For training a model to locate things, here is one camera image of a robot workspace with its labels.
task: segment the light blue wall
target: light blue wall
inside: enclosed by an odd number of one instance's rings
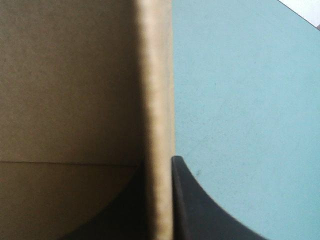
[[[320,240],[320,31],[277,0],[173,0],[176,151],[232,216]]]

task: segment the brown cardboard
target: brown cardboard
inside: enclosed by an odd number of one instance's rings
[[[0,163],[0,239],[56,240],[95,216],[135,167]]]
[[[134,6],[0,1],[0,161],[143,158]]]
[[[137,0],[146,131],[150,236],[173,239],[171,157],[175,154],[171,0]]]
[[[146,156],[172,240],[173,102],[170,0],[0,1],[0,239],[70,232]]]

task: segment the cardboard panel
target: cardboard panel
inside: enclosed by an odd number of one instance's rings
[[[135,169],[0,162],[0,239],[62,237],[104,208]]]
[[[137,0],[146,122],[151,239],[173,238],[171,156],[175,153],[170,0]]]
[[[143,157],[133,3],[0,2],[0,161]]]

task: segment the corrugated cardboard edge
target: corrugated cardboard edge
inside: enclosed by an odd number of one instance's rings
[[[136,0],[146,126],[150,238],[173,239],[170,158],[175,153],[171,0]]]

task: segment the black plastic object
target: black plastic object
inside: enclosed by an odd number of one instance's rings
[[[146,240],[144,169],[96,217],[60,240]]]
[[[172,158],[175,240],[265,240],[218,206],[181,156]]]

